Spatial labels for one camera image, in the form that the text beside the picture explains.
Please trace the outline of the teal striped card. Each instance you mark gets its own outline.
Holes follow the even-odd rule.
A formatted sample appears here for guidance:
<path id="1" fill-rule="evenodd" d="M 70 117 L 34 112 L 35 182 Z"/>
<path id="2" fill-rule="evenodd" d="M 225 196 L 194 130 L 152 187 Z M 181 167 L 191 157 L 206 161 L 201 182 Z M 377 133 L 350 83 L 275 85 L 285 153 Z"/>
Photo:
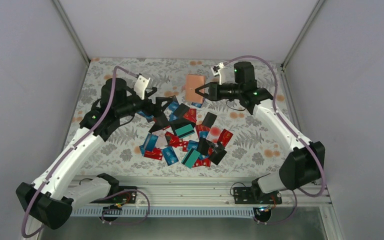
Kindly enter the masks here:
<path id="1" fill-rule="evenodd" d="M 195 132 L 195 129 L 194 129 L 194 126 L 192 124 L 187 124 L 185 126 L 182 126 L 182 127 L 179 127 L 179 128 L 176 128 L 174 130 L 174 133 L 175 135 L 179 138 L 179 139 L 183 139 L 187 136 L 190 136 L 192 135 L 193 133 Z"/>
<path id="2" fill-rule="evenodd" d="M 181 164 L 187 168 L 193 168 L 195 162 L 199 159 L 201 153 L 194 148 L 191 148 L 185 157 L 182 159 Z"/>

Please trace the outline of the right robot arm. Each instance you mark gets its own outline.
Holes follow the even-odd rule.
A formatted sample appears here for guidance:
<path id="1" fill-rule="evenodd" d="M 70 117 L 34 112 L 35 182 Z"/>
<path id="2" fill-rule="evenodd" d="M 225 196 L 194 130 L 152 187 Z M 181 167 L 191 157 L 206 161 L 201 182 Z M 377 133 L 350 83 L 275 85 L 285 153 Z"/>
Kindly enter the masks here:
<path id="1" fill-rule="evenodd" d="M 238 100 L 250 114 L 272 130 L 281 147 L 287 151 L 284 162 L 276 172 L 266 173 L 251 182 L 250 195 L 254 202 L 264 203 L 270 193 L 280 190 L 302 190 L 302 186 L 320 179 L 321 187 L 312 197 L 320 196 L 326 186 L 324 173 L 325 147 L 302 134 L 277 107 L 276 95 L 258 87 L 255 69 L 249 61 L 233 65 L 234 82 L 224 83 L 224 63 L 212 67 L 218 82 L 209 82 L 195 88 L 195 93 L 216 102 Z"/>

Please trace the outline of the tan leather card holder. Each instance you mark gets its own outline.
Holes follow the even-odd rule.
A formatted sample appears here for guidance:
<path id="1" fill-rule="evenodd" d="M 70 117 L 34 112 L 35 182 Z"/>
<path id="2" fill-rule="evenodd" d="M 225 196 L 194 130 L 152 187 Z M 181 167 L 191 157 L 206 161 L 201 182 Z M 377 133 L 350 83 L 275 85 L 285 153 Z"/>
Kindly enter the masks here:
<path id="1" fill-rule="evenodd" d="M 185 100 L 190 103 L 202 104 L 204 97 L 196 93 L 196 89 L 206 83 L 204 75 L 188 74 L 185 80 Z"/>

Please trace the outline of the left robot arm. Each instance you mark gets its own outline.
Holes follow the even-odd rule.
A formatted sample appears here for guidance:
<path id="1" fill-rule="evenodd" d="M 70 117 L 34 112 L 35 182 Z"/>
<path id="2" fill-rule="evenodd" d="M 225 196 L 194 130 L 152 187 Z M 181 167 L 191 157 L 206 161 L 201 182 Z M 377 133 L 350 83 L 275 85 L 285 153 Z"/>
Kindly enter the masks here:
<path id="1" fill-rule="evenodd" d="M 72 212 L 94 201 L 114 202 L 122 190 L 119 181 L 106 173 L 69 189 L 85 161 L 120 128 L 125 117 L 137 113 L 152 117 L 160 125 L 170 97 L 157 97 L 156 87 L 147 91 L 149 80 L 138 76 L 133 87 L 122 78 L 110 78 L 101 94 L 80 121 L 72 140 L 57 159 L 33 182 L 22 182 L 15 194 L 25 212 L 43 227 L 60 228 Z"/>

